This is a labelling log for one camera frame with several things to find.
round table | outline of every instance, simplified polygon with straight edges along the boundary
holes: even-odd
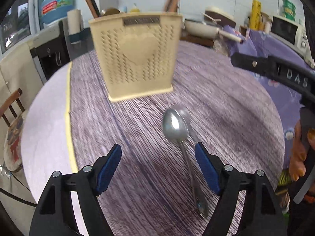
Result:
[[[211,154],[239,171],[264,170],[276,188],[284,137],[265,89],[248,72],[233,68],[228,57],[199,45],[180,42],[176,63],[172,93],[111,103],[95,51],[73,61],[70,121],[78,169],[106,155],[114,143],[122,147],[108,190],[98,198],[115,235],[201,235],[209,221],[211,215],[197,216],[182,154],[162,133],[163,111],[176,103],[189,108],[192,127]],[[25,122],[22,159],[36,201],[53,171],[72,173],[64,116],[68,67],[45,84]],[[218,198],[186,146],[211,214]],[[87,235],[72,197],[79,230]],[[236,233],[244,197],[239,195],[229,234]]]

beige plastic basket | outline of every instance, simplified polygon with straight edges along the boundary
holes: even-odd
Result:
[[[173,90],[181,15],[124,13],[89,24],[110,101]]]

metal bolt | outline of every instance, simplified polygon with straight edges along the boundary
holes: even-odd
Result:
[[[233,167],[232,167],[231,165],[225,165],[225,166],[224,166],[224,169],[225,169],[226,171],[232,171],[232,170],[233,170]]]
[[[264,173],[264,171],[262,171],[262,170],[257,170],[257,175],[258,175],[258,176],[264,176],[265,173]]]
[[[92,167],[91,166],[85,166],[84,168],[83,168],[83,171],[84,172],[90,172],[92,170]]]
[[[53,177],[58,177],[60,175],[60,172],[59,171],[55,171],[54,173],[53,173]]]

microwave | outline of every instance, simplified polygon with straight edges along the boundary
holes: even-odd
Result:
[[[311,49],[304,26],[276,15],[272,18],[269,34],[297,52],[314,69],[314,60],[311,57]]]

purple wood grain surface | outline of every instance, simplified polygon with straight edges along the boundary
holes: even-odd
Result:
[[[182,153],[163,136],[163,111],[177,103],[189,108],[192,127],[211,154],[243,172],[262,169],[277,185],[283,130],[258,81],[233,68],[228,57],[180,42],[173,87],[172,93],[111,103],[95,51],[73,61],[70,118],[78,168],[106,155],[114,143],[122,147],[109,188],[98,198],[116,236],[201,235],[216,206],[218,198],[186,143],[210,208],[207,219],[197,216]],[[237,231],[244,198],[241,193],[229,234]]]

